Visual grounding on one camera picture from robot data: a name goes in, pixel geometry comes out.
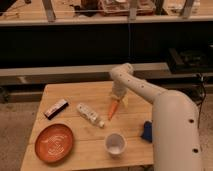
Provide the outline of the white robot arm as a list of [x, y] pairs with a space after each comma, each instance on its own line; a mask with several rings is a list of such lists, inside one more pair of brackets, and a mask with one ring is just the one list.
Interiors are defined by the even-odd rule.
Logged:
[[112, 94], [122, 99], [129, 88], [152, 105], [154, 171], [203, 171], [197, 105], [186, 94], [139, 79], [133, 72], [130, 63], [110, 71]]

